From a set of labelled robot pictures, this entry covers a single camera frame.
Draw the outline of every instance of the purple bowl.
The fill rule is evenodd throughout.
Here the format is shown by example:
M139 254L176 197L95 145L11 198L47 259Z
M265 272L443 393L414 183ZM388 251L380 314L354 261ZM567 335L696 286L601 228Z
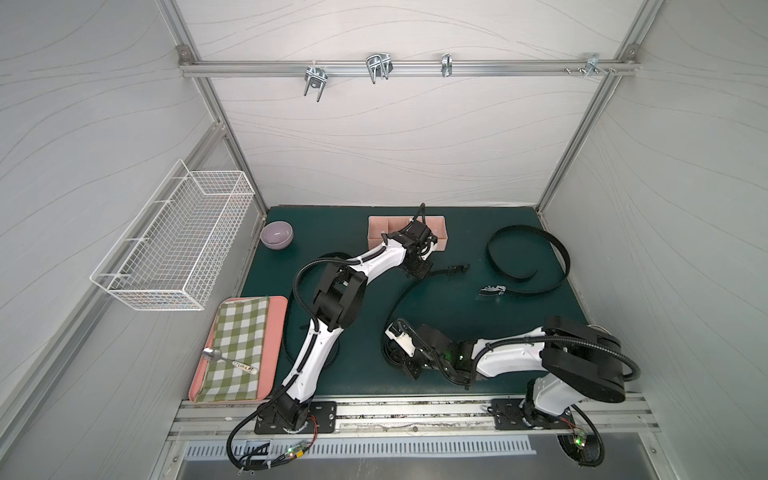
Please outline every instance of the purple bowl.
M293 227L290 223L277 221L268 223L261 230L261 243L272 250L282 250L293 241Z

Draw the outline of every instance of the white wire basket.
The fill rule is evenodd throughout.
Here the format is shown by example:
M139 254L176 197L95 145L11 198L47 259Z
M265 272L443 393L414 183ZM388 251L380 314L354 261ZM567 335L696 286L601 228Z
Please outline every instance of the white wire basket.
M179 163L184 168L174 171L186 174L169 173L153 197L164 186L170 196L147 202L91 275L134 310L202 310L253 199L242 171L189 171ZM143 233L132 237L148 217Z

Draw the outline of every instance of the table surface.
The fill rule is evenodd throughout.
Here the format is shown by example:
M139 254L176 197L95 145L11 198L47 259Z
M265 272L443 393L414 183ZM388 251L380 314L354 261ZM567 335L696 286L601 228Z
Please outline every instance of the table surface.
M243 288L243 296L283 295L288 297L296 271L308 261L330 252L357 256L368 250L368 216L413 215L415 207L274 207L267 222L284 220L293 226L293 242L285 250L256 251ZM437 276L417 286L400 304L395 316L414 327L422 323L443 332L458 342L464 339L495 339L526 333L541 326L548 316L559 315L586 323L584 314L568 283L540 296L480 297L487 285L509 285L511 280L496 273L488 263L485 245L499 228L512 224L541 227L530 207L428 207L428 215L444 215L448 244L444 252L434 252L433 269L469 263L464 275ZM532 233L506 233L492 244L498 264L510 273L522 275L536 271L527 283L517 288L536 290L556 282L562 267L547 240ZM323 266L306 275L302 295L310 298ZM438 372L422 371L418 380L390 366L379 348L386 315L402 290L412 282L399 269L391 269L373 281L366 290L357 320L339 338L336 361L320 374L317 395L425 395L467 392L447 382ZM295 355L306 337L300 329L309 321L294 302L290 309L287 342ZM290 371L284 352L277 365L276 384ZM513 372L473 385L471 393L519 394L529 379L543 372Z

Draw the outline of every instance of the green checkered cloth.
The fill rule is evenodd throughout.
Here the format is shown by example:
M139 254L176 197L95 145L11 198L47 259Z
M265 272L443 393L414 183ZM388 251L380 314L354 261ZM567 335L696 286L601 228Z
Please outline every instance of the green checkered cloth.
M222 303L213 347L220 349L224 358L258 369L269 304L268 296ZM195 402L253 400L258 385L258 374L252 375L229 362L209 362Z

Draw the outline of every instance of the metal vent grille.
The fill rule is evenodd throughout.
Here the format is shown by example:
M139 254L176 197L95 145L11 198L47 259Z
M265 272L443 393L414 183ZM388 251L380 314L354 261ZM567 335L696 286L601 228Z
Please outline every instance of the metal vent grille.
M254 458L276 458L296 439L240 440L232 450L239 457L254 448L270 443L267 455ZM445 437L390 437L371 439L317 439L305 458L382 458L382 457L491 457L503 455L535 455L527 435L476 435ZM222 441L191 441L185 459L226 460Z

